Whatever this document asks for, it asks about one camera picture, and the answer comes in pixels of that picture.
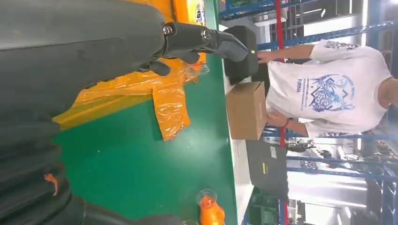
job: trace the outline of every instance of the orange bottle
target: orange bottle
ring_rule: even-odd
[[[217,204],[217,195],[211,189],[199,192],[198,204],[200,206],[201,225],[224,225],[224,210]]]

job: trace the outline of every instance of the black case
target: black case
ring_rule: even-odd
[[[241,62],[224,59],[225,74],[231,84],[236,84],[256,74],[259,69],[256,34],[245,26],[231,27],[224,32],[236,36],[248,49],[246,58]]]

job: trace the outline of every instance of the black cushioned panel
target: black cushioned panel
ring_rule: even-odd
[[[252,184],[287,202],[286,149],[263,141],[246,141]]]
[[[224,59],[225,74],[231,84],[236,84],[256,74],[259,69],[256,34],[245,26],[231,27],[224,32],[237,37],[248,49],[246,58],[241,62]]]

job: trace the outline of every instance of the green workbench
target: green workbench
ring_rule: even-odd
[[[206,0],[209,28],[217,10]],[[74,194],[128,218],[173,213],[198,220],[196,194],[211,188],[237,224],[221,60],[208,56],[210,73],[185,87],[191,126],[164,142],[147,101],[63,131],[61,161]]]

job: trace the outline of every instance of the white label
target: white label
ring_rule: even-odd
[[[274,146],[271,146],[270,149],[271,149],[271,157],[272,157],[272,158],[278,158],[278,157],[276,156],[276,149],[275,149],[275,147],[274,147]]]

